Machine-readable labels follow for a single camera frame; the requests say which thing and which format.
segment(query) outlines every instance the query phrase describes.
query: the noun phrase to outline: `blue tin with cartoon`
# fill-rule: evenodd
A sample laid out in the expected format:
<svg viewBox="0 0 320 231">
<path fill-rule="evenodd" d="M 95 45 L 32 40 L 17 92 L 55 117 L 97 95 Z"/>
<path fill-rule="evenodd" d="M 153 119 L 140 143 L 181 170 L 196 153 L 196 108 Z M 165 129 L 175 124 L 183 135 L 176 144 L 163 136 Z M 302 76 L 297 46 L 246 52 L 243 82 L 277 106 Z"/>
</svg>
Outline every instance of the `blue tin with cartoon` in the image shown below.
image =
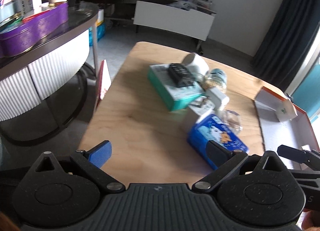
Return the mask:
<svg viewBox="0 0 320 231">
<path fill-rule="evenodd" d="M 248 147 L 214 114 L 209 115 L 199 124 L 194 125 L 188 135 L 188 143 L 215 170 L 217 166 L 206 154 L 209 140 L 214 140 L 229 151 L 241 150 L 248 153 Z"/>
</svg>

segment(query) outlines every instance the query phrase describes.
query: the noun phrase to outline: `purple tin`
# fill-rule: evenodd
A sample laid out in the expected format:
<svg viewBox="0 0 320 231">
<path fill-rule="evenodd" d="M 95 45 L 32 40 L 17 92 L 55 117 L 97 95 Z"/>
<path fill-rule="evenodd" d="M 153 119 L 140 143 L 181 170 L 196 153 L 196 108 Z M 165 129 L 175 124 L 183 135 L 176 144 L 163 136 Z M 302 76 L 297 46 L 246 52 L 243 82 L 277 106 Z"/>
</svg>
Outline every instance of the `purple tin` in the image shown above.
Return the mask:
<svg viewBox="0 0 320 231">
<path fill-rule="evenodd" d="M 0 58 L 19 55 L 68 21 L 68 3 L 0 32 Z"/>
</svg>

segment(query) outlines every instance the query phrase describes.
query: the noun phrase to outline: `white panel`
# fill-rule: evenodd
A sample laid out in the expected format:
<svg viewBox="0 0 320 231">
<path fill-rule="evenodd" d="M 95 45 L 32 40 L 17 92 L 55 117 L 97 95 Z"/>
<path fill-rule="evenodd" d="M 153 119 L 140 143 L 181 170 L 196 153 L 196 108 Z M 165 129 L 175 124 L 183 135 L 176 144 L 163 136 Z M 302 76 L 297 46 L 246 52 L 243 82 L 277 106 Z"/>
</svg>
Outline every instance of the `white panel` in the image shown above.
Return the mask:
<svg viewBox="0 0 320 231">
<path fill-rule="evenodd" d="M 0 121 L 21 115 L 40 103 L 28 68 L 0 82 Z"/>
<path fill-rule="evenodd" d="M 67 83 L 89 55 L 89 31 L 28 65 L 41 100 Z"/>
<path fill-rule="evenodd" d="M 163 29 L 205 41 L 214 18 L 197 10 L 186 11 L 166 5 L 137 1 L 134 24 Z"/>
</svg>

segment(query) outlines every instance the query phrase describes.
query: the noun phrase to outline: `metal screw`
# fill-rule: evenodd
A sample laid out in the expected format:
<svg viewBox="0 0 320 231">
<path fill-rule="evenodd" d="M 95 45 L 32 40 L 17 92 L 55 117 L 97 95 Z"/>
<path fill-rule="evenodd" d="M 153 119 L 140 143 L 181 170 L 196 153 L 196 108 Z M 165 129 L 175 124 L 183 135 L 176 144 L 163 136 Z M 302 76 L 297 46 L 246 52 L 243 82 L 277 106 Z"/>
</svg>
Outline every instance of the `metal screw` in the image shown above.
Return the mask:
<svg viewBox="0 0 320 231">
<path fill-rule="evenodd" d="M 123 187 L 122 183 L 119 182 L 110 182 L 107 185 L 107 189 L 112 190 L 112 191 L 117 191 L 117 190 L 121 190 Z"/>
<path fill-rule="evenodd" d="M 208 183 L 208 182 L 205 182 L 205 181 L 198 181 L 196 184 L 195 184 L 195 187 L 197 189 L 210 189 L 211 188 L 211 184 Z"/>
</svg>

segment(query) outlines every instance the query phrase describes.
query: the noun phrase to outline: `black gripper pad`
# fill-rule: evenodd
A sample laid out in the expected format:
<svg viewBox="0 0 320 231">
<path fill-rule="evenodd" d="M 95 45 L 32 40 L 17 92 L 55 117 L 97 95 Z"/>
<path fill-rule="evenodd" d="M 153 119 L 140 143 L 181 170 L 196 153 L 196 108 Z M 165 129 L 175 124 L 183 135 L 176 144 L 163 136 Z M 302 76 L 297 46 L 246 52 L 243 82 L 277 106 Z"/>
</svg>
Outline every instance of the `black gripper pad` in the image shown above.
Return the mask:
<svg viewBox="0 0 320 231">
<path fill-rule="evenodd" d="M 24 225 L 23 231 L 42 230 Z M 208 194 L 196 194 L 186 184 L 130 184 L 110 194 L 86 219 L 56 231 L 270 231 L 241 225 L 225 216 Z M 299 231 L 291 223 L 272 231 Z"/>
</svg>

